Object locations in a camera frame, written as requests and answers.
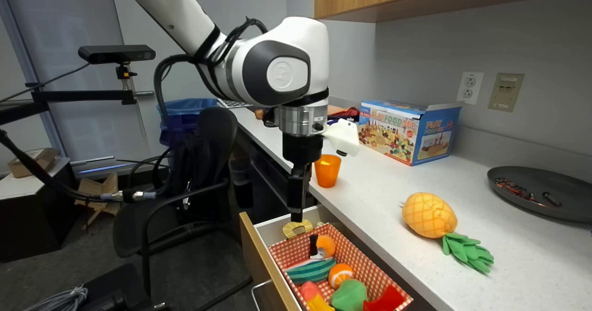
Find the robot logo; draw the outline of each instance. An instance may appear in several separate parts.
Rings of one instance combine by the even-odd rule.
[[[273,79],[275,85],[279,88],[286,88],[292,82],[292,67],[290,64],[281,61],[273,66],[272,69]]]

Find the white countertop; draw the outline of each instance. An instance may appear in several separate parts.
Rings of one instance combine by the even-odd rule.
[[[248,109],[232,109],[241,128],[286,170],[281,132]],[[323,153],[334,153],[328,142]],[[461,157],[406,166],[362,146],[343,158],[337,184],[310,192],[439,311],[592,310],[592,233],[523,212],[490,189],[485,166]],[[412,193],[432,192],[456,213],[456,231],[495,256],[489,275],[444,256],[401,218]]]
[[[70,159],[67,157],[56,157],[53,166],[47,173],[52,177],[55,176],[68,162]],[[35,176],[14,178],[11,173],[0,180],[0,200],[34,195],[42,187],[42,181]]]

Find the electrical outlet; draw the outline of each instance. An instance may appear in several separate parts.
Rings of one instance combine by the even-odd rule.
[[[481,89],[483,75],[484,73],[480,72],[464,72],[461,77],[461,85],[458,87],[456,101],[475,105]]]
[[[489,100],[489,109],[514,111],[523,80],[524,74],[497,73]]]

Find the orange cup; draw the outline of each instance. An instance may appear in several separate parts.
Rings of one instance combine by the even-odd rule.
[[[314,170],[317,173],[317,183],[322,187],[333,187],[337,181],[341,166],[341,158],[335,155],[321,155],[319,161],[314,163]]]

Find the green pineapple leaves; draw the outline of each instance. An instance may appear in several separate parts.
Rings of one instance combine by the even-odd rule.
[[[483,274],[490,273],[494,258],[480,243],[477,239],[449,232],[442,237],[442,252],[447,256],[452,253],[459,261]]]

